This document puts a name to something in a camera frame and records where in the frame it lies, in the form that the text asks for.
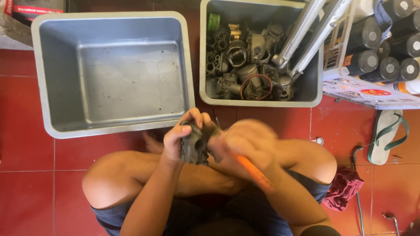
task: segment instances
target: white flip-flop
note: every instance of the white flip-flop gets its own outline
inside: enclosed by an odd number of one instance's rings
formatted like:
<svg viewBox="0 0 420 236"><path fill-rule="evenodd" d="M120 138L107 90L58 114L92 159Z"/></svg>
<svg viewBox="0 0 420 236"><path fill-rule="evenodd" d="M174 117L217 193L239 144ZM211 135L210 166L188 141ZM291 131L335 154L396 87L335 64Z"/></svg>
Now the white flip-flop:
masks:
<svg viewBox="0 0 420 236"><path fill-rule="evenodd" d="M407 134L393 142L400 123L404 125ZM402 110L379 110L376 114L375 128L367 153L368 160L375 165L385 164L389 150L403 143L407 139L409 131L408 123L402 117Z"/></svg>

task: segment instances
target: white plastic crate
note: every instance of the white plastic crate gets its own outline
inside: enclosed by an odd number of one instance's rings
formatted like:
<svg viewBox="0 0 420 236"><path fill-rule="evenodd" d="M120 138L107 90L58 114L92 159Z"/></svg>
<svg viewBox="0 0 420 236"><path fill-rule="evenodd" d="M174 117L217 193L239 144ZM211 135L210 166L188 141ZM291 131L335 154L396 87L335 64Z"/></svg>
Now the white plastic crate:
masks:
<svg viewBox="0 0 420 236"><path fill-rule="evenodd" d="M338 24L325 41L323 93L379 110L420 109L420 97L348 76L347 68L342 65L353 24L354 9L355 5L352 3L344 14L342 32L339 32Z"/></svg>

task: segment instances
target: green strap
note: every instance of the green strap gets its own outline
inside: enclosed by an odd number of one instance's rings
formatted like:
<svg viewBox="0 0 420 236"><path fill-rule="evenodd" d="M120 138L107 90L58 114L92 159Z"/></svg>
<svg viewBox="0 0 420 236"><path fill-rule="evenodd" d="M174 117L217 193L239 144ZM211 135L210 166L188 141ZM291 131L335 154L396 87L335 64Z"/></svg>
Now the green strap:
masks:
<svg viewBox="0 0 420 236"><path fill-rule="evenodd" d="M401 122L403 125L404 125L404 128L405 128L405 132L407 133L404 137L402 137L401 139L398 139L398 140L396 140L396 141L394 141L394 142L390 142L389 144L387 144L386 146L385 146L385 151L387 151L387 150L389 150L389 149L391 149L391 148L394 148L394 147L396 147L396 146L398 146L398 145L400 145L400 144L402 144L406 139L407 139L407 137L408 137L408 134L409 134L409 132L410 132L410 128L408 127L408 123L407 123L407 121L404 119L404 117L402 117L402 115L400 115L400 114L397 114L397 113L394 113L394 115L396 115L396 116L398 116L398 120L396 120L394 123L392 123L391 125L389 125L389 126L387 126L387 127L385 127L384 129L382 129L381 131L379 131L379 133L378 133L378 135L376 136L376 139L375 139L375 144L377 145L377 146L379 146L379 138L381 138L382 136L384 136L385 134L387 134L387 133L389 133L389 132L391 132L394 128L395 128L395 126L399 123L399 122Z"/></svg>

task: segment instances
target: foot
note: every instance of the foot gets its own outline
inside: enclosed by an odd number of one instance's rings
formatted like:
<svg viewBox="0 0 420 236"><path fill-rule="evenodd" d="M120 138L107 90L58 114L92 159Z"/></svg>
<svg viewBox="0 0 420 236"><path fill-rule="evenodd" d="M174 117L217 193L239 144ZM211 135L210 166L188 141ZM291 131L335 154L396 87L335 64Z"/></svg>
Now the foot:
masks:
<svg viewBox="0 0 420 236"><path fill-rule="evenodd" d="M142 131L142 137L146 142L146 150L150 153L162 154L163 143L156 140L156 138L147 130Z"/></svg>

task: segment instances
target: red cloth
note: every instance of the red cloth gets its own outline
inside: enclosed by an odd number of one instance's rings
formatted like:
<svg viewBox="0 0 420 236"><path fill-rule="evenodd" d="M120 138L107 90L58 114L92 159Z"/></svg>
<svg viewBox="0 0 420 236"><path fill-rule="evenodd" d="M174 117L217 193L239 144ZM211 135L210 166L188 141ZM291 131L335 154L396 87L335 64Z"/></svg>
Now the red cloth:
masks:
<svg viewBox="0 0 420 236"><path fill-rule="evenodd" d="M359 177L357 171L340 166L337 168L336 176L322 202L328 208L344 211L347 208L348 200L356 195L363 183L364 181Z"/></svg>

